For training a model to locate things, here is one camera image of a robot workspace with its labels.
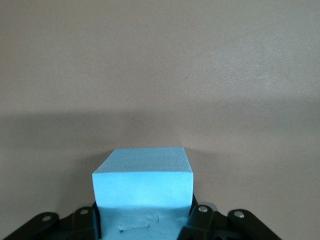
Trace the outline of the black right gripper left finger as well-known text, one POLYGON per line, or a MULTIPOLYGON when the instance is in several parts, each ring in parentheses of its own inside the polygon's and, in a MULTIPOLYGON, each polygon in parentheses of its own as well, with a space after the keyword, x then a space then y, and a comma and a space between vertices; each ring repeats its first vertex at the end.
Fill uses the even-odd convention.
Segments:
POLYGON ((102 237, 97 204, 78 208, 60 218, 55 212, 42 212, 12 233, 6 240, 99 240, 102 237))

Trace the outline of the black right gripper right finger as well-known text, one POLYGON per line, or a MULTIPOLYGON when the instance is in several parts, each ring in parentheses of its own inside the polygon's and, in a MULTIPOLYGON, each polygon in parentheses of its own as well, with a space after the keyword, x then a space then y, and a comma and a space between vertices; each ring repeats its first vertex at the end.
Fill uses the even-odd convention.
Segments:
POLYGON ((180 240, 279 240, 268 226, 252 212, 234 209, 221 214, 208 204, 192 197, 187 223, 178 235, 180 240))

